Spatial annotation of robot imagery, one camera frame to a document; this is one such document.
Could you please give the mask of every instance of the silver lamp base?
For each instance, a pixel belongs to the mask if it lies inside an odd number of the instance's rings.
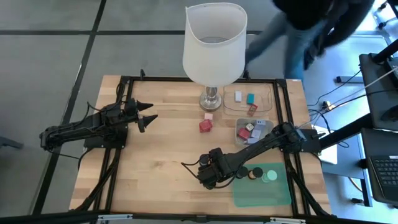
[[[204,111],[216,111],[223,102],[221,95],[217,92],[217,87],[206,87],[206,90],[200,95],[199,105]]]

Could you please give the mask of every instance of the white lampshade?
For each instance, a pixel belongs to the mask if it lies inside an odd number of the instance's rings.
[[[231,84],[244,70],[246,12],[231,3],[200,4],[186,10],[185,73],[208,87]]]

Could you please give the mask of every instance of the green cutting mat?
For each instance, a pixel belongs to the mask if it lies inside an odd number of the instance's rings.
[[[277,179],[264,183],[261,178],[251,180],[249,177],[235,179],[233,182],[234,204],[237,207],[290,205],[289,186],[283,163],[248,164],[249,170],[260,167],[264,173],[269,170],[277,172]]]

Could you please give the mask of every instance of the small red cube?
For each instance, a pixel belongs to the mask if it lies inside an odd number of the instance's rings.
[[[213,127],[211,121],[209,119],[206,119],[199,123],[199,132],[205,133],[211,131],[211,128]]]
[[[243,140],[247,140],[250,137],[250,131],[246,130],[245,128],[241,128],[238,131],[238,136]]]
[[[249,116],[253,116],[254,113],[256,112],[257,108],[258,108],[257,105],[252,104],[252,105],[250,106],[250,108],[249,108],[248,115],[249,115]]]

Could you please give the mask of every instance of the pink cube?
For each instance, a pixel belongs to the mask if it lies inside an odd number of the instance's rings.
[[[205,113],[205,119],[213,120],[213,114]]]

